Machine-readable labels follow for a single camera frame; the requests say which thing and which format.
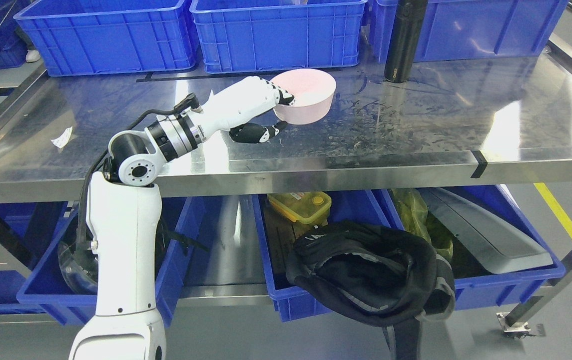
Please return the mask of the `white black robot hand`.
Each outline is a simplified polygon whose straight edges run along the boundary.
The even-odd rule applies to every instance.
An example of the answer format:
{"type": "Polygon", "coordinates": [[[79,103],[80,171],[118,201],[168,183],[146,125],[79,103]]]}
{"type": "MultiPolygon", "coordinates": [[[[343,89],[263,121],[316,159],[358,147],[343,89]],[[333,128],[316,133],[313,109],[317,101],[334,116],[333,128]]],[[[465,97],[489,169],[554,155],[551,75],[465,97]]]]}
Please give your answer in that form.
{"type": "Polygon", "coordinates": [[[251,123],[255,117],[272,111],[277,105],[289,106],[295,96],[269,80],[249,76],[213,94],[190,118],[201,130],[204,139],[213,133],[226,131],[232,141],[262,144],[276,137],[287,127],[286,121],[262,126],[251,123]]]}

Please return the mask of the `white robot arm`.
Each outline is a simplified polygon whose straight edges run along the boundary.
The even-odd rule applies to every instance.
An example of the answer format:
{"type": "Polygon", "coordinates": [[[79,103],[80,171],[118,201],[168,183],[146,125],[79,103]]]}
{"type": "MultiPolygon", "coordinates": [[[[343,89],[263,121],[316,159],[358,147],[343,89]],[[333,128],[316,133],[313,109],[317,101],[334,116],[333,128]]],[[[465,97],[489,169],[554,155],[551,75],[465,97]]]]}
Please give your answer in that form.
{"type": "Polygon", "coordinates": [[[190,112],[202,112],[195,94],[158,117],[143,131],[128,129],[108,142],[103,168],[87,176],[80,234],[98,260],[94,316],[73,340],[72,360],[162,360],[165,326],[156,308],[155,238],[161,219],[161,168],[195,150],[204,140],[190,112]]]}

